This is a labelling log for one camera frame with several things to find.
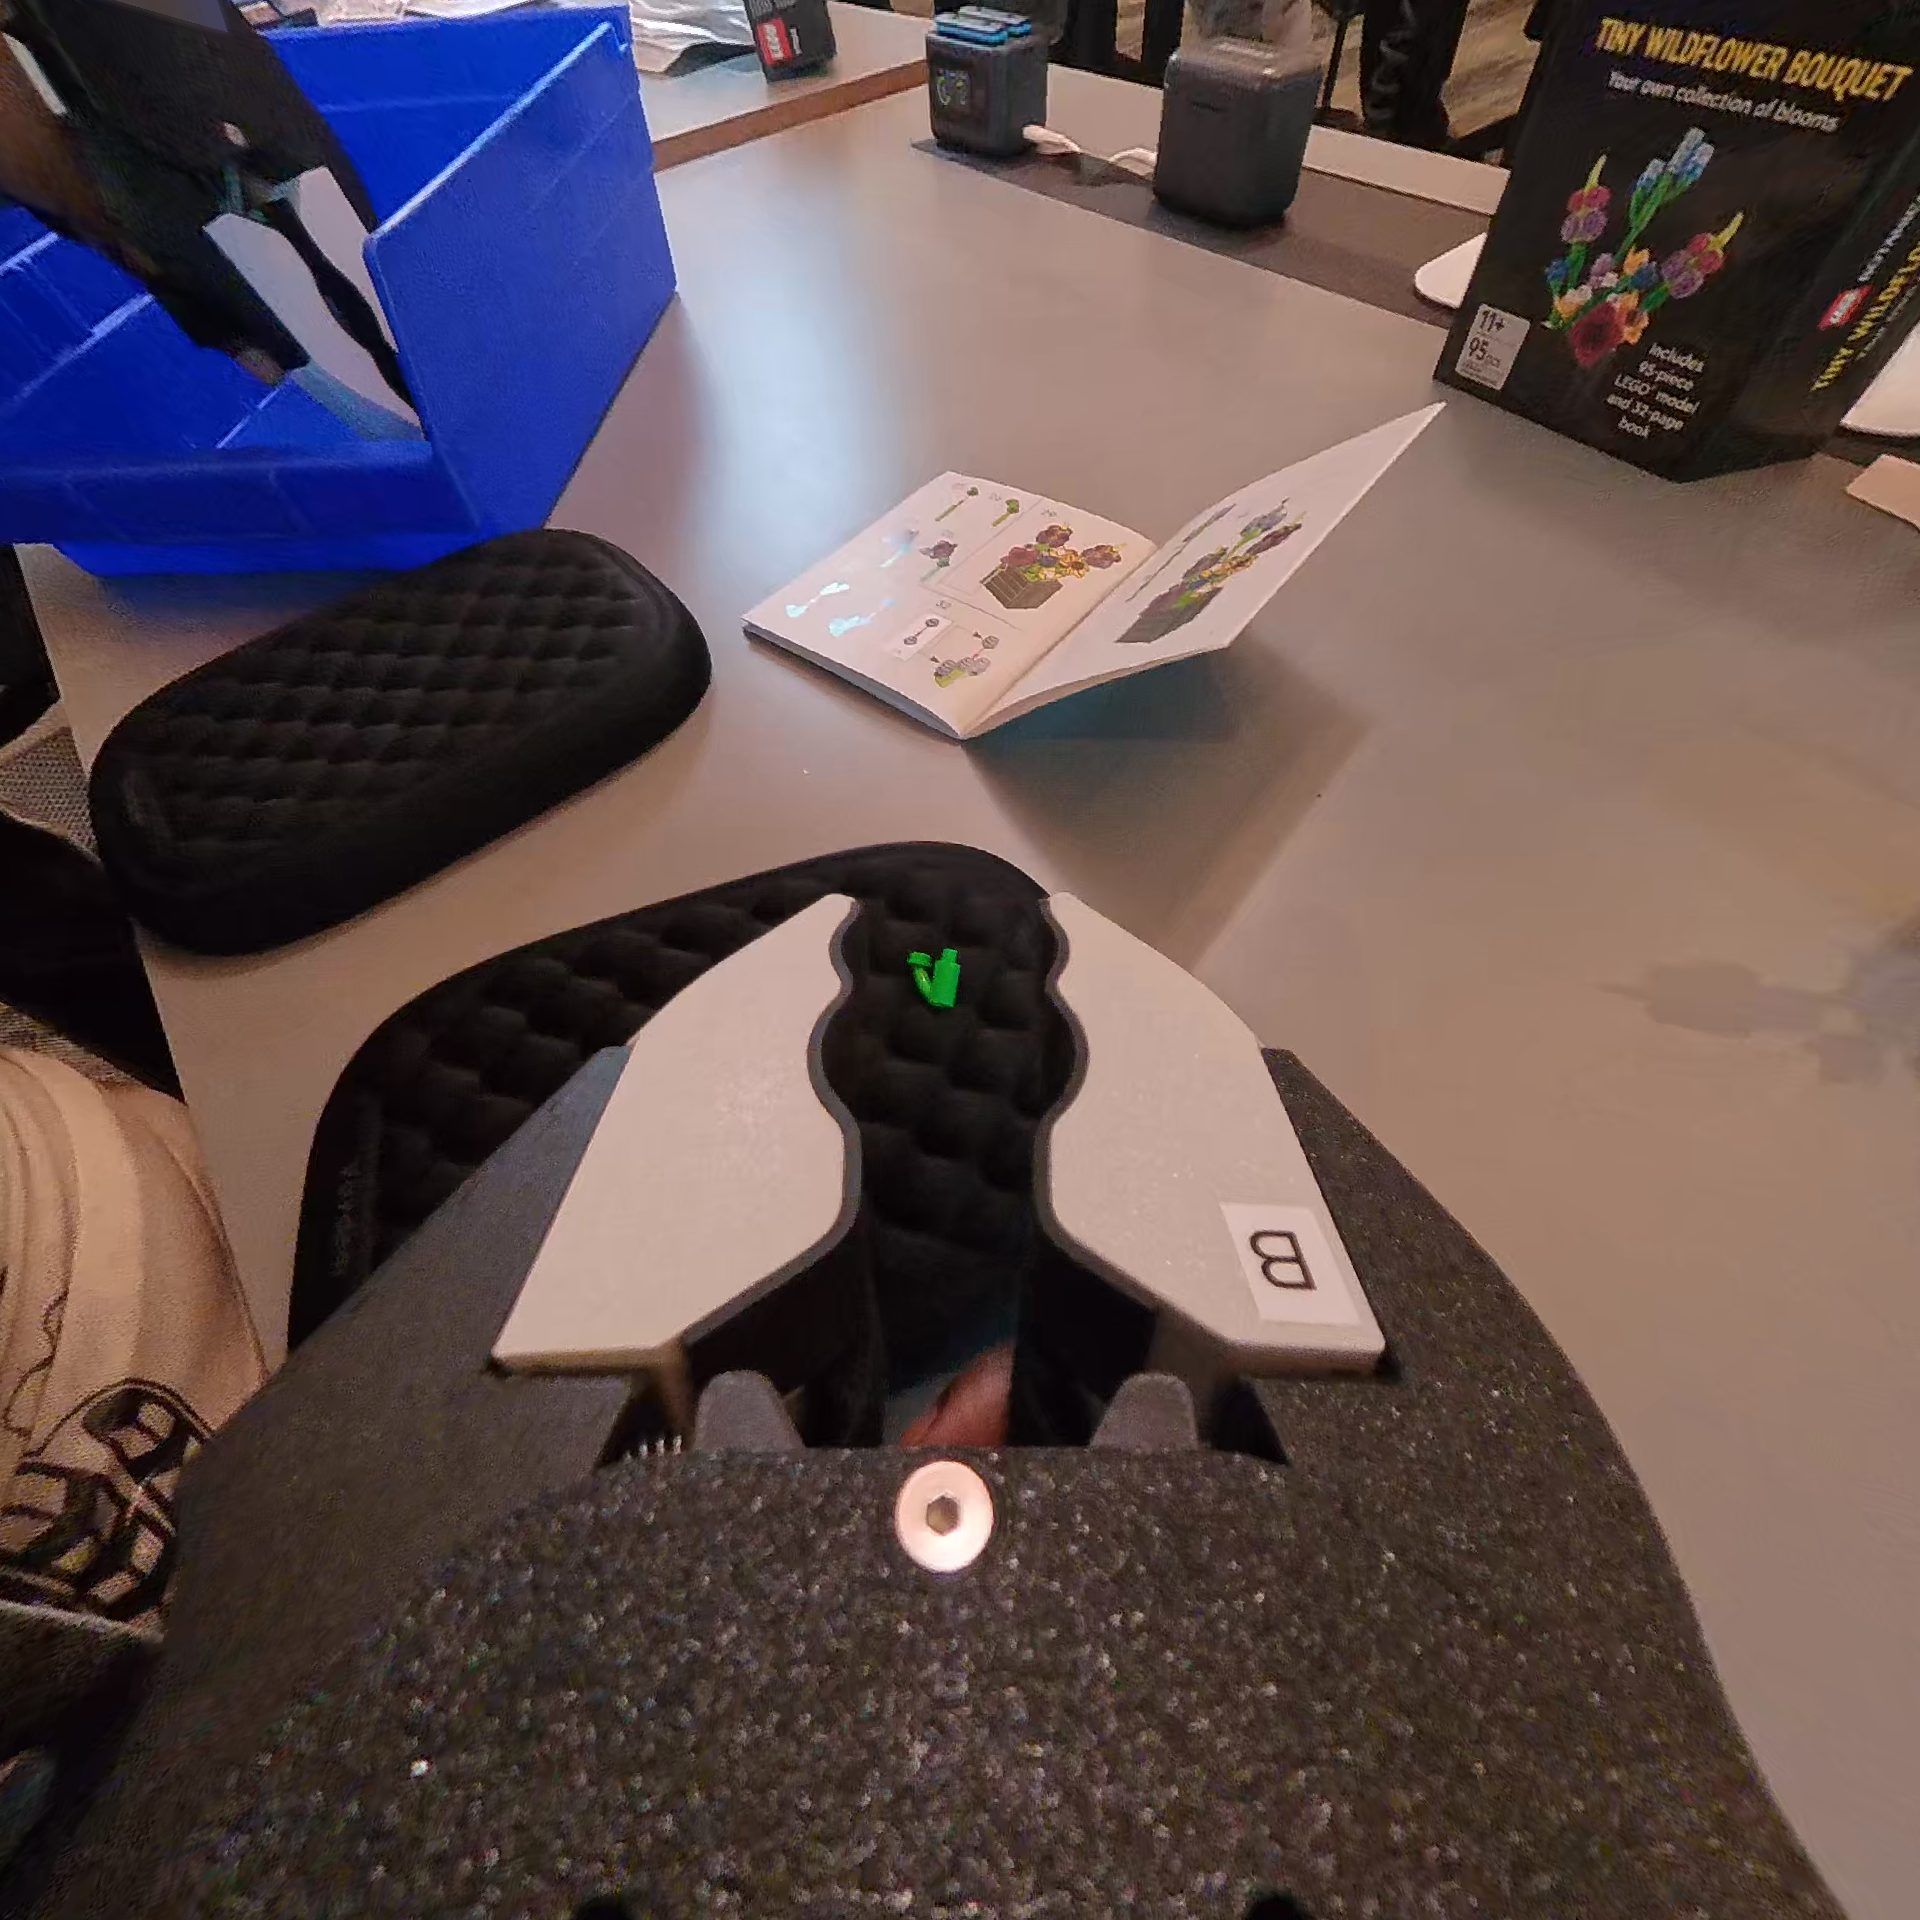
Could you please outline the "black lego set box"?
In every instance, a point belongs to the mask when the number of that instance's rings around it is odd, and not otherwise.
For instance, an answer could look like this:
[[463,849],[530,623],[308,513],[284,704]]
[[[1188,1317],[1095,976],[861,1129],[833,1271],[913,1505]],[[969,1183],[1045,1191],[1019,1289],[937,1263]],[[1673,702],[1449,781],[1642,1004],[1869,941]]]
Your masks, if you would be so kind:
[[1434,380],[1673,483],[1791,464],[1915,275],[1918,4],[1557,4]]

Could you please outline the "dark cloth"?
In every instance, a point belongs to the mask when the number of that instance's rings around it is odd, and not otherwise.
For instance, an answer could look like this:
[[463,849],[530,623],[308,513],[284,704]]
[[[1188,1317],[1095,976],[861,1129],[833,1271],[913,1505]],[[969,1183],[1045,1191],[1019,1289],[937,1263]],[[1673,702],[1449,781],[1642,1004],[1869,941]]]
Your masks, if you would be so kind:
[[2,816],[2,999],[137,1083],[178,1096],[137,933],[101,864]]

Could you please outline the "dark grey pants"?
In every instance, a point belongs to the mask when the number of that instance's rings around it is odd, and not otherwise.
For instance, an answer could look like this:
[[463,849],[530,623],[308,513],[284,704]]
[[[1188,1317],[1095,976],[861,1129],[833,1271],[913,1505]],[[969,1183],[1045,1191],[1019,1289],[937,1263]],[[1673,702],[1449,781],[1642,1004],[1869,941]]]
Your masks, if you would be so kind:
[[161,1647],[153,1627],[2,1601],[5,1869],[89,1808],[151,1688]]

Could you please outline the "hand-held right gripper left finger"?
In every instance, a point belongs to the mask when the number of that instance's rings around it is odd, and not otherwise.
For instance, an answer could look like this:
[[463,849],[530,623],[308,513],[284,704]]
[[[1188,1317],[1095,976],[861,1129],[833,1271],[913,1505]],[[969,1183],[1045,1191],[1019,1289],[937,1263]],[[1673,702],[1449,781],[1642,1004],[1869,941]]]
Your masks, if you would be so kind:
[[697,1347],[849,1235],[858,1129],[822,1045],[854,921],[854,897],[819,897],[626,1047],[493,1337],[499,1369],[645,1376],[687,1420]]

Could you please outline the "black desk strip mat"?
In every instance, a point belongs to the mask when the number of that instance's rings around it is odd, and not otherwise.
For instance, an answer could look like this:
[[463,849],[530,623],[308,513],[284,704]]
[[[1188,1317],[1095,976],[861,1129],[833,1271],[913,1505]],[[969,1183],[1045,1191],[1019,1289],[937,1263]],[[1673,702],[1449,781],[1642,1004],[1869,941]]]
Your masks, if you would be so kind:
[[948,150],[933,137],[921,137],[917,150],[1045,200],[1429,324],[1443,321],[1443,307],[1418,293],[1415,271],[1487,228],[1487,217],[1469,207],[1319,172],[1303,172],[1279,222],[1219,227],[1163,205],[1150,181],[1102,157],[1025,150],[995,159]]

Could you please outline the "open instruction booklet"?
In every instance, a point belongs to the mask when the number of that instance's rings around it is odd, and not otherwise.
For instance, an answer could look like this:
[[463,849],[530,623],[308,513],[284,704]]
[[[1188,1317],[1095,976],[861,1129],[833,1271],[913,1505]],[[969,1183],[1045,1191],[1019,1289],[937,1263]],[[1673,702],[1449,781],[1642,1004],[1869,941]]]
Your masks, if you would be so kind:
[[1443,403],[1199,510],[1161,544],[1038,491],[947,471],[743,614],[749,639],[951,740],[1230,648]]

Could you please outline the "blue plastic bin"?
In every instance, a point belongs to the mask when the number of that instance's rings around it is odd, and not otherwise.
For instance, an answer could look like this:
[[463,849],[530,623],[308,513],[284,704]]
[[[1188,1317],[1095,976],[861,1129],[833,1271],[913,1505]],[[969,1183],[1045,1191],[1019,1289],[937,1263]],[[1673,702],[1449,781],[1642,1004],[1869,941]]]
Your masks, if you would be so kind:
[[357,438],[5,207],[5,542],[131,577],[398,569],[538,528],[677,288],[623,9],[255,31],[372,198],[422,436]]

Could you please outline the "grey mesh chair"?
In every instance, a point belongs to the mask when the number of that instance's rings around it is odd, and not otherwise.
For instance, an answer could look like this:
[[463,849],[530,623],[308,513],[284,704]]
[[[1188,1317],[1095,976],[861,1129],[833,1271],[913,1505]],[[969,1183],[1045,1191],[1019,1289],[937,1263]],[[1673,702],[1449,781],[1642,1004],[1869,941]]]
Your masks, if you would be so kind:
[[61,704],[52,704],[2,748],[2,813],[97,856],[86,767]]

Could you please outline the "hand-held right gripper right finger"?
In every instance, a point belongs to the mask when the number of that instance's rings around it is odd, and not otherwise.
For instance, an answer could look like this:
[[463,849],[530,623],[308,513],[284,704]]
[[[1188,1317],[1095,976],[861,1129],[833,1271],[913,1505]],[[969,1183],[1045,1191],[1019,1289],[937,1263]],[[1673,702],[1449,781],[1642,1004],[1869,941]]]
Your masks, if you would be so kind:
[[1385,1333],[1255,1033],[1081,897],[1042,909],[1073,1040],[1039,1129],[1046,1329],[1091,1379],[1373,1374]]

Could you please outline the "dark grey device with display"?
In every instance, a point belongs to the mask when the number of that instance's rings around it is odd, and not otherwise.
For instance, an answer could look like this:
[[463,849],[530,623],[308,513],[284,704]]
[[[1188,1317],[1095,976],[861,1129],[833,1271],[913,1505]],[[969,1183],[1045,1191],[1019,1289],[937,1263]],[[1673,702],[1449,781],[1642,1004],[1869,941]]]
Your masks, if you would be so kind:
[[1046,124],[1049,37],[996,6],[940,11],[925,33],[929,126],[948,152],[1012,159]]

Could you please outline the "black quilted wrist rest pad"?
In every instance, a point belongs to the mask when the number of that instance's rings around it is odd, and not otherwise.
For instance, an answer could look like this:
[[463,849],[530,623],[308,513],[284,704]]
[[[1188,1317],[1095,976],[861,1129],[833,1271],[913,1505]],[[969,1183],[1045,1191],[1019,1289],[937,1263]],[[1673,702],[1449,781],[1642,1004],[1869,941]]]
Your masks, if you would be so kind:
[[[859,1228],[895,1381],[1014,1307],[1046,1260],[1039,1123],[1073,1045],[1049,1001],[1042,887],[1004,856],[890,843],[794,862],[499,952],[390,1015],[351,1055],[311,1143],[287,1341],[382,1260],[604,1049],[822,895],[850,895],[853,989],[826,1064],[859,1136]],[[918,996],[909,951],[953,947],[953,1009]]]
[[198,955],[357,918],[670,737],[694,614],[609,539],[493,537],[265,630],[132,707],[86,776],[131,918]]

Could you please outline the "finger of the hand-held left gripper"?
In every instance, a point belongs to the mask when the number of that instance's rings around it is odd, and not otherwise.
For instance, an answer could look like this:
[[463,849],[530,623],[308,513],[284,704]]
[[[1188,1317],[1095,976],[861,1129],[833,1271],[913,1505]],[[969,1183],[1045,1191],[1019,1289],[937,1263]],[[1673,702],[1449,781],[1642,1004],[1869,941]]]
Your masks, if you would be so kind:
[[301,395],[361,440],[426,435],[371,277],[371,227],[343,188],[275,184],[203,233],[295,339],[305,360],[286,376]]

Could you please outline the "black office chair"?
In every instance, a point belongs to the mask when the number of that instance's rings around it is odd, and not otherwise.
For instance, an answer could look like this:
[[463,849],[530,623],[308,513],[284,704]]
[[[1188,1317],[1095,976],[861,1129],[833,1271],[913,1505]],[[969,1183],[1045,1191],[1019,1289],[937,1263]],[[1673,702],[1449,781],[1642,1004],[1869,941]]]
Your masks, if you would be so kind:
[[[1507,111],[1483,127],[1454,132],[1445,109],[1467,3],[1315,3],[1332,41],[1315,120],[1427,152],[1492,159],[1519,120]],[[1340,61],[1351,30],[1359,37],[1357,108],[1334,108]]]

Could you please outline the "white plastic wrapper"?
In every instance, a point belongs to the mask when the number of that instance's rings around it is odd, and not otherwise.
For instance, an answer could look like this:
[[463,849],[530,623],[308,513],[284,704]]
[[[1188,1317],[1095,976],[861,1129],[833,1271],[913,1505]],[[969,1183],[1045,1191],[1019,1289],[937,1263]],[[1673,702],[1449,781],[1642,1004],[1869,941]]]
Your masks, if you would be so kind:
[[743,3],[626,3],[631,47],[643,76],[692,71],[753,52]]

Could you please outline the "beige printed shirt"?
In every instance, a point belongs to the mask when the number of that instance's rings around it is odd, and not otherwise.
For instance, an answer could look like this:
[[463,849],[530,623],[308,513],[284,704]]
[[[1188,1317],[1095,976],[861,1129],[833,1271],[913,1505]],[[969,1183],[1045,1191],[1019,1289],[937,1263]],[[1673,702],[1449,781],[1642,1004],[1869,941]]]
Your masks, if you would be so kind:
[[161,1630],[185,1468],[267,1376],[183,1101],[7,1047],[5,1600]]

